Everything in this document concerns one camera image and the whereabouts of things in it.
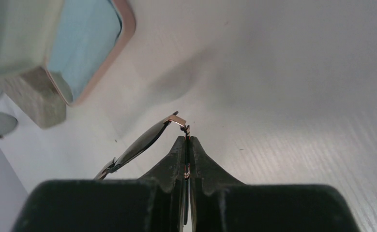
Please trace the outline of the pink glasses case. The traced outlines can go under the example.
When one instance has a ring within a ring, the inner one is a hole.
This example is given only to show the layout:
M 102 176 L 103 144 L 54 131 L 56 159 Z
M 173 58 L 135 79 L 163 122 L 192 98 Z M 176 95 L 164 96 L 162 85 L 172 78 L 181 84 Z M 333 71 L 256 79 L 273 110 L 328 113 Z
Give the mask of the pink glasses case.
M 0 80 L 42 69 L 81 103 L 136 29 L 126 0 L 0 0 Z

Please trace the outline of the light blue cleaning cloth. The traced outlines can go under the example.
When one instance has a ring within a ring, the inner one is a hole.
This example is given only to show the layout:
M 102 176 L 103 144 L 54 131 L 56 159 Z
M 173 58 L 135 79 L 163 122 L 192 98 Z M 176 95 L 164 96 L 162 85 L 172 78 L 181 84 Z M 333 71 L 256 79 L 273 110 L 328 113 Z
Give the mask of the light blue cleaning cloth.
M 75 103 L 122 31 L 111 0 L 66 0 L 46 68 L 68 104 Z

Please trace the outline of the grey marbled glasses case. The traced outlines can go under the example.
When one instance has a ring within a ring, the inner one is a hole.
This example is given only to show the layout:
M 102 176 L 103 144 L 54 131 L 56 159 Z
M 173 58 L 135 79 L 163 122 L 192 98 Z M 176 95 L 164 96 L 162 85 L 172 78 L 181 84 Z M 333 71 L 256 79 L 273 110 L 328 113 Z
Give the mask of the grey marbled glasses case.
M 66 120 L 66 104 L 42 67 L 1 78 L 0 89 L 41 129 Z

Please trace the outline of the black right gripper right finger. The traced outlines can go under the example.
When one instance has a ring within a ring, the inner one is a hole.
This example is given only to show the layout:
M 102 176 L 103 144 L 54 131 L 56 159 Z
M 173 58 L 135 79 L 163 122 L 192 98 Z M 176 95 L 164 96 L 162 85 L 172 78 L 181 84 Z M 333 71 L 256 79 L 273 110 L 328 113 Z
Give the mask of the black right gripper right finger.
M 192 228 L 195 232 L 357 232 L 340 192 L 323 184 L 248 185 L 190 139 Z

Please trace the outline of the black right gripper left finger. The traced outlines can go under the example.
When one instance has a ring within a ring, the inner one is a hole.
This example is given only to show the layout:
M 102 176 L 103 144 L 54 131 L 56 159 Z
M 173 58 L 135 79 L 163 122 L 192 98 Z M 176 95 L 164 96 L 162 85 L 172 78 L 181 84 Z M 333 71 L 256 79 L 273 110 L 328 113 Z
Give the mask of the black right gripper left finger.
M 180 232 L 185 138 L 137 179 L 48 180 L 29 195 L 14 232 Z

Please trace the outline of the gold frame dark sunglasses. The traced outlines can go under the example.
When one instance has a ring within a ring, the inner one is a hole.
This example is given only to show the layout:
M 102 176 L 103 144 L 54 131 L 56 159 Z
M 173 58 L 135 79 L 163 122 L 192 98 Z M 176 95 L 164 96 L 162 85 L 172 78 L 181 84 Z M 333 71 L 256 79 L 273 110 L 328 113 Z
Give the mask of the gold frame dark sunglasses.
M 186 124 L 186 120 L 177 116 L 179 112 L 176 111 L 170 116 L 160 120 L 158 123 L 154 124 L 145 133 L 139 136 L 119 157 L 113 158 L 109 161 L 96 175 L 95 179 L 102 180 L 108 174 L 116 172 L 118 169 L 123 167 L 125 164 L 129 163 L 131 160 L 139 156 L 141 153 L 146 151 L 150 146 L 152 146 L 158 138 L 162 135 L 166 127 L 174 122 L 179 125 L 180 130 L 185 133 L 185 145 L 189 145 L 190 142 L 190 126 Z M 183 224 L 186 225 L 188 221 L 189 212 L 189 178 L 190 178 L 190 161 L 189 157 L 184 157 L 184 186 L 183 186 Z

